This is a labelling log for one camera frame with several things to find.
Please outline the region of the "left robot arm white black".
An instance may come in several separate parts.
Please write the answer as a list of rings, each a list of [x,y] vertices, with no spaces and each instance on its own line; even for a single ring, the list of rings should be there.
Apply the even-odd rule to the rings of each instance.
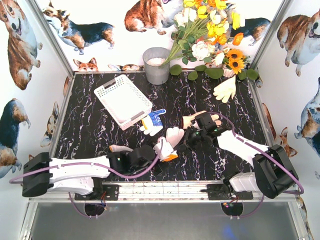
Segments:
[[[110,174],[135,179],[147,173],[159,156],[149,145],[132,149],[111,145],[107,155],[85,159],[51,158],[47,152],[30,157],[23,167],[22,196],[39,197],[47,192],[70,192],[82,196],[97,194],[99,180]]]

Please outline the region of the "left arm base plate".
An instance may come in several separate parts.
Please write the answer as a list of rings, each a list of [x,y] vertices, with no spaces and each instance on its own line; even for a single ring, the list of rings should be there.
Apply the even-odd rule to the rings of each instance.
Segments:
[[[87,195],[80,195],[76,193],[74,199],[76,201],[117,201],[119,197],[118,184],[103,184],[102,187],[94,189],[92,193]]]

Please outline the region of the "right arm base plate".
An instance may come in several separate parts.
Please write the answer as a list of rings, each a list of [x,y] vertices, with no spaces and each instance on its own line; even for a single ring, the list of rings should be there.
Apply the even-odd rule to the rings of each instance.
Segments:
[[[250,191],[236,192],[230,185],[224,183],[207,184],[205,189],[200,190],[206,193],[210,201],[214,200],[252,200],[253,193]]]

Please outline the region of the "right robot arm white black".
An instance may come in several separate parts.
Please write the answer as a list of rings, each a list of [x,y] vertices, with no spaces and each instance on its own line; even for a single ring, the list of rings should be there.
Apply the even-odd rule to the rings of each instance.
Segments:
[[[228,151],[253,167],[252,172],[234,173],[227,180],[234,192],[260,192],[269,199],[282,193],[301,195],[304,188],[285,149],[249,140],[222,125],[218,112],[201,111],[183,116],[182,127],[167,129],[166,140],[173,148],[191,150],[200,142]]]

